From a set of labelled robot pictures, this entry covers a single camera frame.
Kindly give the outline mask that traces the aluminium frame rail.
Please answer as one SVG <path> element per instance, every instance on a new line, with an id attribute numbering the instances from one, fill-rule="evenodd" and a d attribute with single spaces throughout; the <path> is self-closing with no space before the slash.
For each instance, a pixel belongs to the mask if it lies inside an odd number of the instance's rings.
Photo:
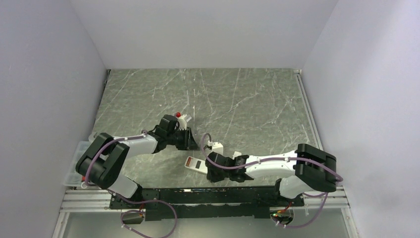
<path id="1" fill-rule="evenodd" d="M 302 77 L 301 77 L 301 70 L 294 69 L 293 74 L 294 74 L 294 77 L 296 78 L 299 90 L 300 90 L 301 95 L 302 95 L 302 99 L 303 99 L 303 102 L 304 102 L 304 108 L 306 110 L 307 118 L 308 118 L 309 123 L 310 123 L 310 128 L 311 128 L 311 131 L 313 133 L 315 143 L 316 143 L 316 145 L 319 149 L 323 150 L 323 144 L 322 144 L 320 135 L 318 133 L 315 118 L 314 118 L 314 115 L 313 115 L 313 112 L 312 112 L 312 109 L 311 109 L 311 106 L 310 106 L 310 103 L 309 103 L 309 100 L 308 100 L 308 97 L 307 97 L 307 94 L 306 94 L 306 91 L 305 91 L 305 88 L 304 88 L 304 85 L 303 85 L 303 81 L 302 81 Z M 350 208 L 350 204 L 349 204 L 348 198 L 346 196 L 346 193 L 344 191 L 344 188 L 340 187 L 338 189 L 338 192 L 343 192 L 344 195 L 342 195 L 342 196 L 329 195 L 327 200 L 326 200 L 324 208 L 331 208 L 331 209 L 347 209 L 347 208 Z"/>

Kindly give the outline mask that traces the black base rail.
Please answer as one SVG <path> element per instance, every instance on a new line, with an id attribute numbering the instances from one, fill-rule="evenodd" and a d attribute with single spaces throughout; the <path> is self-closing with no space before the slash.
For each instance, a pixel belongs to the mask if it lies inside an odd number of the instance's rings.
<path id="1" fill-rule="evenodd" d="M 284 198 L 273 185 L 202 187 L 202 188 L 144 188 L 146 221 L 171 219 L 173 213 L 182 218 L 253 217 L 267 219 L 270 213 L 286 206 L 303 207 L 302 194 Z"/>

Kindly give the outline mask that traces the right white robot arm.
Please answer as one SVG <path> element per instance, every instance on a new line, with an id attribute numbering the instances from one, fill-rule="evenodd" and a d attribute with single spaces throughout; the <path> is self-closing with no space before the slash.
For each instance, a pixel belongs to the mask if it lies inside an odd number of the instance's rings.
<path id="1" fill-rule="evenodd" d="M 218 142 L 207 142 L 201 150 L 206 157 L 210 182 L 229 179 L 242 183 L 276 176 L 273 200 L 279 206 L 308 191 L 335 192 L 337 184 L 343 180 L 336 172 L 336 157 L 308 144 L 299 144 L 296 150 L 288 153 L 269 156 L 237 153 L 232 158 L 225 157 L 223 146 Z"/>

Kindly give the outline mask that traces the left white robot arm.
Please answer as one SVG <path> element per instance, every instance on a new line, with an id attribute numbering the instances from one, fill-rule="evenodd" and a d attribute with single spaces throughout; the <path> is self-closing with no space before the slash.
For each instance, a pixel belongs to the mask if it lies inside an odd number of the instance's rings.
<path id="1" fill-rule="evenodd" d="M 85 178 L 85 185 L 106 189 L 123 197 L 129 208 L 136 208 L 143 201 L 143 188 L 122 174 L 125 160 L 143 154 L 156 154 L 167 146 L 174 146 L 180 151 L 197 150 L 197 142 L 188 126 L 191 118 L 180 113 L 164 115 L 152 130 L 142 130 L 139 135 L 128 137 L 100 133 L 77 161 L 75 171 Z"/>

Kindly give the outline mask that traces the clear plastic screw box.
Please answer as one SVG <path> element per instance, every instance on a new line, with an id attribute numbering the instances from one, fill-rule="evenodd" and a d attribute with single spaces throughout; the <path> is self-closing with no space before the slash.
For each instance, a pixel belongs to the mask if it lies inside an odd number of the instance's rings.
<path id="1" fill-rule="evenodd" d="M 82 183 L 82 175 L 76 172 L 76 164 L 90 146 L 89 141 L 80 141 L 74 151 L 73 158 L 62 184 L 68 187 L 78 187 Z"/>

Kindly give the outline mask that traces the red white remote control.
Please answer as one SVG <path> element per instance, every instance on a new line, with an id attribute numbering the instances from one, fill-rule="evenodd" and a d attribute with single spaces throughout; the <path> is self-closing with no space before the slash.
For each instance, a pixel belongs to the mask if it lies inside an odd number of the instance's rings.
<path id="1" fill-rule="evenodd" d="M 205 175 L 208 173 L 205 160 L 197 159 L 195 157 L 187 157 L 184 167 Z"/>

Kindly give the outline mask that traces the white battery cover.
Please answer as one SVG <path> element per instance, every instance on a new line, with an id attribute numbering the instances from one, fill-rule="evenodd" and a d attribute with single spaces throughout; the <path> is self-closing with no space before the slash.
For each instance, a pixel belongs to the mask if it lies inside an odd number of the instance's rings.
<path id="1" fill-rule="evenodd" d="M 241 152 L 235 151 L 234 154 L 233 154 L 233 156 L 232 156 L 232 159 L 235 159 L 235 158 L 237 158 L 237 157 L 239 157 L 241 155 L 242 155 Z"/>

